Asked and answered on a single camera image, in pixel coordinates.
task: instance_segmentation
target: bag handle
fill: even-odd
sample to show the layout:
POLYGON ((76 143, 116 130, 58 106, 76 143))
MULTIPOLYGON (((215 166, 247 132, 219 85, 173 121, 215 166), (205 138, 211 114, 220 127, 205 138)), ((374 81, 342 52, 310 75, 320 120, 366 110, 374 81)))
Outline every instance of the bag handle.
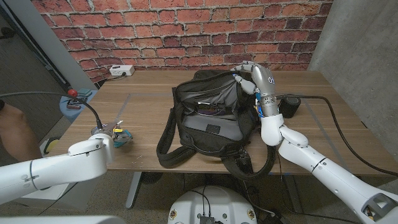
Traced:
POLYGON ((259 177, 264 177, 264 174, 268 174, 271 171, 272 166, 274 166, 276 147, 267 145, 267 150, 268 150, 267 153, 268 155, 266 163, 258 172, 253 174, 248 174, 243 172, 236 162, 237 159, 236 157, 233 156, 222 157, 221 161, 223 161, 223 164, 226 167, 226 169, 228 169, 228 171, 234 177, 245 181, 254 180, 258 179, 259 177))
POLYGON ((186 161, 191 158, 196 151, 185 146, 181 146, 178 149, 167 153, 172 145, 172 141, 175 133, 175 113, 174 108, 170 109, 169 119, 167 120, 166 128, 159 140, 156 147, 157 158, 159 163, 166 168, 171 168, 177 164, 186 161))

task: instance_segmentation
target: brick wall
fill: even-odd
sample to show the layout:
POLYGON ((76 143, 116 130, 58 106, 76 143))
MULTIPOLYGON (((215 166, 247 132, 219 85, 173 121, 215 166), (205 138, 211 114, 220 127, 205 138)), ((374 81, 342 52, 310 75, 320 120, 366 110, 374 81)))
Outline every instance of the brick wall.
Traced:
POLYGON ((306 70, 331 1, 32 0, 94 82, 138 70, 306 70))

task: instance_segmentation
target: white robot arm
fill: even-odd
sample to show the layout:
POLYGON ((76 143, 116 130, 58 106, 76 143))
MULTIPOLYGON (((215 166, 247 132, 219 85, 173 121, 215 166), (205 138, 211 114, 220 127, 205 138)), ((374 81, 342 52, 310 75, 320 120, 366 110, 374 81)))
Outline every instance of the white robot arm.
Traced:
MULTIPOLYGON (((237 66, 231 71, 251 72, 252 79, 260 91, 261 138, 266 144, 276 146, 283 140, 279 154, 311 172, 347 204, 363 223, 396 222, 398 219, 398 195, 377 189, 359 180, 309 146, 308 139, 303 134, 283 125, 284 120, 278 112, 274 96, 274 79, 268 69, 254 62, 243 62, 243 65, 237 66)), ((256 92, 251 90, 247 82, 242 82, 242 80, 238 82, 244 85, 243 90, 248 90, 246 93, 256 92)))
POLYGON ((68 154, 0 167, 0 204, 54 185, 94 179, 113 159, 112 137, 95 134, 70 146, 68 154))

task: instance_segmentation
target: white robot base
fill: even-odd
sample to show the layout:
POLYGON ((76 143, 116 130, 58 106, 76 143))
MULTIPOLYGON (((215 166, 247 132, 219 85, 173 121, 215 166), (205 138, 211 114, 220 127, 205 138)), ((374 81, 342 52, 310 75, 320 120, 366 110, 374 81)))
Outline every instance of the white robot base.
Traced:
POLYGON ((253 207, 240 194, 226 187, 209 185, 205 187, 204 192, 207 202, 206 198, 202 198, 204 187, 197 187, 177 199, 170 209, 167 223, 257 223, 253 207))

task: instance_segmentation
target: black bag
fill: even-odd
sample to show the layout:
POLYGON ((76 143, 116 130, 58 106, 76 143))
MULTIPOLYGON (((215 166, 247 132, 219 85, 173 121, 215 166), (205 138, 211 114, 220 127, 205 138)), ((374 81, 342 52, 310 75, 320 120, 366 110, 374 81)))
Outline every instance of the black bag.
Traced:
MULTIPOLYGON (((268 174, 275 161, 275 147, 267 146, 264 167, 254 173, 249 154, 244 150, 258 124, 255 96, 245 93, 230 71, 200 70, 192 80, 173 88, 174 107, 157 145, 163 167, 171 168, 196 152, 220 157, 228 171, 242 180, 268 174), (170 149, 177 124, 182 147, 170 149)), ((250 73, 240 73, 246 80, 250 73)))

